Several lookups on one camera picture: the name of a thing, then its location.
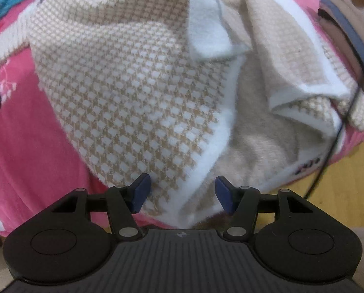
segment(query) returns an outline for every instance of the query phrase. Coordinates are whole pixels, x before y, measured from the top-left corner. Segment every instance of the bed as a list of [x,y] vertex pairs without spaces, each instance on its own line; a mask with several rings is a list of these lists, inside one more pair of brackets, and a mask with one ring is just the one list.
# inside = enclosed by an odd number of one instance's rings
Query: bed
[[[34,0],[25,0],[13,7],[0,20],[0,33],[13,23]],[[328,43],[314,17],[319,0],[295,0],[313,19],[317,32]],[[0,67],[0,235],[14,228],[67,194],[84,187],[89,193],[107,189],[95,177],[80,153],[67,139],[45,93],[39,87],[30,48],[11,56]],[[342,149],[332,162],[346,156],[364,141],[364,132],[348,126]],[[304,177],[319,165],[315,159],[300,166],[285,182]],[[166,225],[156,217],[135,215],[139,225]],[[93,217],[103,226],[104,215]]]

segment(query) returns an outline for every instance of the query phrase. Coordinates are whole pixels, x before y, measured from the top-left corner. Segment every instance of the black cable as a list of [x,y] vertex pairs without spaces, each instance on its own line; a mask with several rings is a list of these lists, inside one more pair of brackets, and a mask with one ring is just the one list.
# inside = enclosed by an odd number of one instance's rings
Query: black cable
[[363,74],[360,76],[360,78],[358,80],[358,86],[357,86],[357,89],[356,89],[356,91],[354,93],[354,96],[352,98],[349,109],[347,110],[347,112],[345,113],[345,115],[343,116],[343,118],[341,120],[341,125],[340,125],[340,128],[338,129],[337,135],[334,138],[334,141],[333,141],[333,143],[332,143],[332,145],[331,145],[331,147],[329,149],[329,152],[327,153],[327,155],[325,157],[325,160],[323,162],[322,167],[320,168],[320,170],[319,170],[318,174],[316,175],[314,181],[312,182],[310,188],[307,190],[306,194],[304,195],[304,199],[308,199],[311,196],[311,194],[313,193],[313,191],[318,187],[318,184],[319,184],[323,174],[325,173],[325,171],[327,169],[327,166],[328,166],[329,161],[330,161],[330,159],[332,157],[334,149],[335,149],[335,147],[337,145],[337,142],[338,142],[338,139],[339,139],[339,137],[341,135],[341,132],[342,132],[343,128],[346,126],[350,114],[353,112],[354,104],[357,101],[358,95],[361,92],[363,84],[364,84],[364,70],[363,70]]

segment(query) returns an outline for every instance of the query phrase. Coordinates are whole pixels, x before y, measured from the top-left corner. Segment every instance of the wooden floor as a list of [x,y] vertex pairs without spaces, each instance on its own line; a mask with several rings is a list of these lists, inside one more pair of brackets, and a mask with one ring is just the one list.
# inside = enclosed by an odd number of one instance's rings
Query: wooden floor
[[[288,188],[304,195],[314,175]],[[364,227],[364,143],[327,169],[309,201],[348,227]],[[272,214],[259,214],[257,228],[272,221]]]

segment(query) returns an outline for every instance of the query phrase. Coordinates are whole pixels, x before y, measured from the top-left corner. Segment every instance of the pink bedsheet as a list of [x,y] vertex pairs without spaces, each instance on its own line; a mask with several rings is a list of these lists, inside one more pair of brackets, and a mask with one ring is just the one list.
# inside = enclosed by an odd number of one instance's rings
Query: pink bedsheet
[[[0,32],[32,1],[13,7],[0,20]],[[295,1],[313,19],[318,0]],[[316,29],[327,38],[319,26]],[[30,49],[12,56],[0,68],[0,92],[4,100],[0,109],[0,220],[5,229],[0,234],[7,235],[75,188],[85,187],[90,193],[106,189],[69,143],[46,95],[38,88]],[[333,161],[362,141],[364,132],[348,127],[343,149]],[[140,214],[135,219],[139,225],[161,225]],[[106,224],[104,215],[96,221]]]

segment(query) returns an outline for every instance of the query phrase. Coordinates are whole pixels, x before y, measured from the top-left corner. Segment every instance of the silver screw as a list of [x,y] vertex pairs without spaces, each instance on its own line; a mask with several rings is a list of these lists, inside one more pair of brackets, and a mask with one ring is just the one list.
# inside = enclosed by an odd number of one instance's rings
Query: silver screw
[[246,229],[242,228],[242,227],[231,227],[228,228],[227,233],[230,236],[234,236],[234,237],[240,237],[246,234]]
[[136,236],[139,231],[133,227],[125,227],[120,229],[118,233],[123,237],[133,237]]

